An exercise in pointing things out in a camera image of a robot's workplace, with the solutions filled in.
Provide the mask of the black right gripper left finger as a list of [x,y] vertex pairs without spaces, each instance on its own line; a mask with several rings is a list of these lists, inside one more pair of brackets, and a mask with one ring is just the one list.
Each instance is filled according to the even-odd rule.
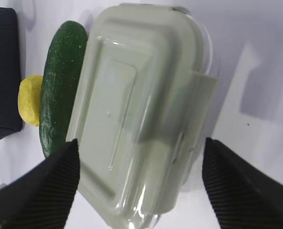
[[0,229],[63,229],[80,180],[78,141],[0,189]]

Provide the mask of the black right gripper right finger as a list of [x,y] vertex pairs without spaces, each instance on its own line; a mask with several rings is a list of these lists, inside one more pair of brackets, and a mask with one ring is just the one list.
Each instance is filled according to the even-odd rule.
[[209,137],[202,180],[222,229],[283,229],[283,185]]

